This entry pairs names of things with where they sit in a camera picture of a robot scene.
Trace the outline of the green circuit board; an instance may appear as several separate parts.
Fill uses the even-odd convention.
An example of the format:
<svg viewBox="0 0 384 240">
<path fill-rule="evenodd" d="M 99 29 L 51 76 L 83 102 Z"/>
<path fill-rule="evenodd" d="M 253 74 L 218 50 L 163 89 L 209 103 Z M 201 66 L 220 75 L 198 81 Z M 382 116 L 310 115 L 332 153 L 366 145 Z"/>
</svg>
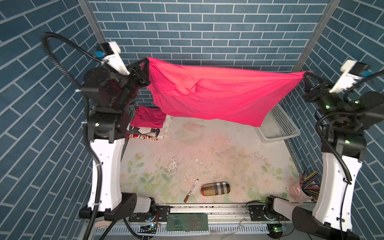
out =
<svg viewBox="0 0 384 240">
<path fill-rule="evenodd" d="M 206 232 L 208 230 L 208 215 L 206 214 L 189 213 L 168 215 L 168 232 Z"/>
</svg>

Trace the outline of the aluminium right corner post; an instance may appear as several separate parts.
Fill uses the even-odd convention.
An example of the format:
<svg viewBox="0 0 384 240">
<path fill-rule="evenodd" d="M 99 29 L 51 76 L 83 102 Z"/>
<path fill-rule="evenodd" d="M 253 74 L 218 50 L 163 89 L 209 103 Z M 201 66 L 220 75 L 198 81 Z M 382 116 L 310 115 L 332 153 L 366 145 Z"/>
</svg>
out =
<svg viewBox="0 0 384 240">
<path fill-rule="evenodd" d="M 314 28 L 314 31 L 310 37 L 310 39 L 307 41 L 303 52 L 299 56 L 296 65 L 293 67 L 293 72 L 301 72 L 302 67 L 304 66 L 306 60 L 308 59 L 309 55 L 311 54 L 312 50 L 314 49 L 316 43 L 318 42 L 320 36 L 322 35 L 324 29 L 326 28 L 328 22 L 330 21 L 331 17 L 333 16 L 334 12 L 336 11 L 337 7 L 339 6 L 341 0 L 330 0 L 327 4 L 327 6 L 324 9 L 324 12 L 322 13 L 322 16 L 317 23 L 316 27 Z"/>
</svg>

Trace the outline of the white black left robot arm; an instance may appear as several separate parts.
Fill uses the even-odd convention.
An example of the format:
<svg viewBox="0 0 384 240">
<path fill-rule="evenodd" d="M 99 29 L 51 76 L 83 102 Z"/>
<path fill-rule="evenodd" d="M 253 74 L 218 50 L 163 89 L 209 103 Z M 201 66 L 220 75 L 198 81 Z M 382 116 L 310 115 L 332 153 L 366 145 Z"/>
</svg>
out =
<svg viewBox="0 0 384 240">
<path fill-rule="evenodd" d="M 57 39 L 97 62 L 99 67 L 86 72 L 79 83 L 63 66 L 49 41 Z M 156 214 L 153 198 L 124 193 L 120 186 L 120 167 L 128 142 L 128 108 L 139 89 L 150 84 L 148 58 L 126 65 L 116 42 L 101 45 L 101 55 L 94 56 L 67 38 L 53 32 L 41 37 L 42 47 L 53 65 L 66 76 L 83 96 L 85 103 L 83 140 L 93 160 L 92 190 L 89 201 L 80 209 L 81 219 L 89 220 L 84 239 L 91 237 L 95 221 L 103 217 L 111 225 L 127 222 L 135 214 L 151 220 Z"/>
</svg>

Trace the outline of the brown handled marker pen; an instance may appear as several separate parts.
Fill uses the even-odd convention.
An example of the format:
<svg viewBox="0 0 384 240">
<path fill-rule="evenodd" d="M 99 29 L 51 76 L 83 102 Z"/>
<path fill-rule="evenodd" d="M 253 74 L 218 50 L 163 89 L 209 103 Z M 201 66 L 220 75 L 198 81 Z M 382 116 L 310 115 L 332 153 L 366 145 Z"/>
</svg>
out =
<svg viewBox="0 0 384 240">
<path fill-rule="evenodd" d="M 193 193 L 193 190 L 195 189 L 197 183 L 198 183 L 199 179 L 196 179 L 194 184 L 192 185 L 191 189 L 189 190 L 188 194 L 186 195 L 185 199 L 184 199 L 184 203 L 186 203 L 189 199 L 189 197 L 191 196 L 191 194 Z"/>
</svg>

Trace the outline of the plaid beige glasses case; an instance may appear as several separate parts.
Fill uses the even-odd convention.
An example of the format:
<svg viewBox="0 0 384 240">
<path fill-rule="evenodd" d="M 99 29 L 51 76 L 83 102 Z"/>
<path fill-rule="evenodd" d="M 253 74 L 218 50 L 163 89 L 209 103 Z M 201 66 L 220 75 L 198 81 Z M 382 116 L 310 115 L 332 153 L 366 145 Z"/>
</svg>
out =
<svg viewBox="0 0 384 240">
<path fill-rule="evenodd" d="M 204 184 L 201 187 L 201 194 L 205 197 L 225 195 L 230 193 L 231 186 L 227 182 L 215 182 Z"/>
</svg>

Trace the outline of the aluminium front rail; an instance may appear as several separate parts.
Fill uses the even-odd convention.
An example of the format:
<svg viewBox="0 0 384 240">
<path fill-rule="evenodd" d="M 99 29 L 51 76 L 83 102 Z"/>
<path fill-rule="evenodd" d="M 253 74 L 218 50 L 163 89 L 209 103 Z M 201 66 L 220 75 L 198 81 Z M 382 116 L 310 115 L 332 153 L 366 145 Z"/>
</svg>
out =
<svg viewBox="0 0 384 240">
<path fill-rule="evenodd" d="M 118 220 L 113 226 L 110 221 L 93 230 L 93 237 L 123 236 L 134 233 L 140 239 L 156 237 L 200 237 L 218 235 L 225 239 L 232 235 L 267 235 L 271 239 L 288 237 L 293 223 L 285 217 L 273 217 L 264 212 L 265 205 L 250 204 L 169 204 L 156 205 L 153 213 L 133 214 L 125 220 Z M 170 214 L 200 213 L 208 215 L 209 230 L 206 232 L 168 232 L 167 218 Z"/>
</svg>

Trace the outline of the magenta t shirt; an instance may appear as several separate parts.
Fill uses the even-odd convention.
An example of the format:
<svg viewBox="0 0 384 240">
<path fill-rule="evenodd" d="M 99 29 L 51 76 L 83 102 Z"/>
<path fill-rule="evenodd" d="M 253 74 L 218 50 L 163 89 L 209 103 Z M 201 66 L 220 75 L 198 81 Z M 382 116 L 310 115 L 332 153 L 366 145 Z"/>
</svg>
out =
<svg viewBox="0 0 384 240">
<path fill-rule="evenodd" d="M 154 104 L 167 115 L 260 127 L 304 73 L 181 66 L 150 58 L 149 77 Z"/>
<path fill-rule="evenodd" d="M 166 120 L 167 115 L 159 108 L 148 108 L 139 106 L 135 116 L 131 121 L 133 127 L 157 128 L 161 129 Z"/>
</svg>

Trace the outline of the coloured pencils bundle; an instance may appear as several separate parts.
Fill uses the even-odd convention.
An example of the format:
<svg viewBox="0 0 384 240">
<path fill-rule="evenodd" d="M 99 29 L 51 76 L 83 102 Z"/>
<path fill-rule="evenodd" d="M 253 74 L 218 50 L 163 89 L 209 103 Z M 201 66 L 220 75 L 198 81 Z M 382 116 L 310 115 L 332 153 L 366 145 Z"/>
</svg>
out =
<svg viewBox="0 0 384 240">
<path fill-rule="evenodd" d="M 316 183 L 316 180 L 319 178 L 319 176 L 320 176 L 320 173 L 316 171 L 309 175 L 307 175 L 306 171 L 303 171 L 300 174 L 300 180 L 299 180 L 300 189 L 306 196 L 315 200 L 317 200 L 320 195 L 321 184 Z"/>
</svg>

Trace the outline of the white perforated plastic basket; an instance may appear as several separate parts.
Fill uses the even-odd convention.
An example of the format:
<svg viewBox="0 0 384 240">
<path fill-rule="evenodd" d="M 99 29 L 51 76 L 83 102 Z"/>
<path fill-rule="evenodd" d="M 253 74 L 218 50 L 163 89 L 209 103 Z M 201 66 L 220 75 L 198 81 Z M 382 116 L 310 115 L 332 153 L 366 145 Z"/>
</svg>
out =
<svg viewBox="0 0 384 240">
<path fill-rule="evenodd" d="M 284 141 L 301 134 L 299 128 L 280 104 L 268 112 L 262 125 L 255 130 L 263 143 Z"/>
</svg>

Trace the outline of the pink pencil cup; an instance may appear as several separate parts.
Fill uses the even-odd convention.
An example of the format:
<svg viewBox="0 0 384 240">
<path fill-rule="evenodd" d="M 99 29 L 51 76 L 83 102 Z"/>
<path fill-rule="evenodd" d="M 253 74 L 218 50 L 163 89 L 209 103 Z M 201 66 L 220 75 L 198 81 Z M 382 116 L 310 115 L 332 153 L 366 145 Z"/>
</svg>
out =
<svg viewBox="0 0 384 240">
<path fill-rule="evenodd" d="M 294 202 L 305 203 L 312 200 L 312 197 L 309 197 L 304 193 L 301 188 L 300 182 L 296 182 L 288 188 L 288 193 Z"/>
</svg>

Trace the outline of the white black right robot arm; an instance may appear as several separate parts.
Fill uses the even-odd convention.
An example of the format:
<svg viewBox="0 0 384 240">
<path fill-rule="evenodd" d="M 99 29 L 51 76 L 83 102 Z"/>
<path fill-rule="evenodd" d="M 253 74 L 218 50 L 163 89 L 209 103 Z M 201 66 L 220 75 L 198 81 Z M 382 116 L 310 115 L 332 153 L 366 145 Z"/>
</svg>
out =
<svg viewBox="0 0 384 240">
<path fill-rule="evenodd" d="M 266 199 L 267 217 L 284 217 L 294 228 L 326 240 L 356 240 L 352 231 L 351 207 L 354 186 L 363 165 L 367 141 L 364 131 L 384 119 L 384 96 L 367 92 L 356 101 L 332 93 L 332 83 L 318 77 L 312 86 L 311 72 L 304 74 L 303 99 L 318 106 L 321 117 L 315 131 L 322 142 L 323 174 L 320 193 L 312 211 L 276 196 Z"/>
</svg>

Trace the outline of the aluminium left corner post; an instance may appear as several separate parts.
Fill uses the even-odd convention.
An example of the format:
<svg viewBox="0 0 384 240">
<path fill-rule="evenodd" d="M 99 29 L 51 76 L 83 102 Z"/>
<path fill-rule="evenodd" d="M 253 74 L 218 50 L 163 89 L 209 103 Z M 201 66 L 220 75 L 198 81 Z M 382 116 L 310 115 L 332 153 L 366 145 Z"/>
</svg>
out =
<svg viewBox="0 0 384 240">
<path fill-rule="evenodd" d="M 98 23 L 96 15 L 91 7 L 91 4 L 88 0 L 78 0 L 79 6 L 83 11 L 86 20 L 88 21 L 92 32 L 99 44 L 107 43 L 107 40 L 103 34 L 103 31 Z"/>
</svg>

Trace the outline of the aluminium corner post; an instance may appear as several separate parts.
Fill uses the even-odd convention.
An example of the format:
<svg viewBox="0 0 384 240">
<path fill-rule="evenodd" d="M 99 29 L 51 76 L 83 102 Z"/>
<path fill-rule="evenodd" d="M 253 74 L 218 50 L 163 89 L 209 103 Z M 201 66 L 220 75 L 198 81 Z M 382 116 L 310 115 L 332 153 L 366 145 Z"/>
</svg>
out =
<svg viewBox="0 0 384 240">
<path fill-rule="evenodd" d="M 88 0 L 78 0 L 79 6 L 83 11 L 86 20 L 88 21 L 92 32 L 99 44 L 107 43 L 107 40 L 103 34 L 103 31 L 98 23 L 96 15 L 91 7 L 91 4 Z"/>
<path fill-rule="evenodd" d="M 312 50 L 314 49 L 316 43 L 318 42 L 320 36 L 322 35 L 324 29 L 326 28 L 328 22 L 330 21 L 331 17 L 333 16 L 334 12 L 336 11 L 337 7 L 339 6 L 341 0 L 330 0 L 327 4 L 327 6 L 324 9 L 324 12 L 322 13 L 322 16 L 317 23 L 316 27 L 314 28 L 314 31 L 310 37 L 310 39 L 307 41 L 303 52 L 299 56 L 296 65 L 293 67 L 293 72 L 301 72 L 302 67 L 304 66 L 306 60 L 308 59 L 309 55 L 311 54 Z"/>
</svg>

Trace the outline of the folded magenta t shirt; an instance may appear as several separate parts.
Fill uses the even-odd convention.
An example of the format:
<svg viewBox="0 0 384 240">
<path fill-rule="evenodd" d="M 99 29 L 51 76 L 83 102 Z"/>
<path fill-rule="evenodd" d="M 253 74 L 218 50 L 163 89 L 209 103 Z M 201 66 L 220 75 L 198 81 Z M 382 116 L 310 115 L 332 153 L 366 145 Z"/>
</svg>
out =
<svg viewBox="0 0 384 240">
<path fill-rule="evenodd" d="M 167 115 L 159 108 L 148 108 L 139 106 L 135 116 L 131 121 L 133 127 L 157 128 L 161 129 L 166 120 Z"/>
</svg>

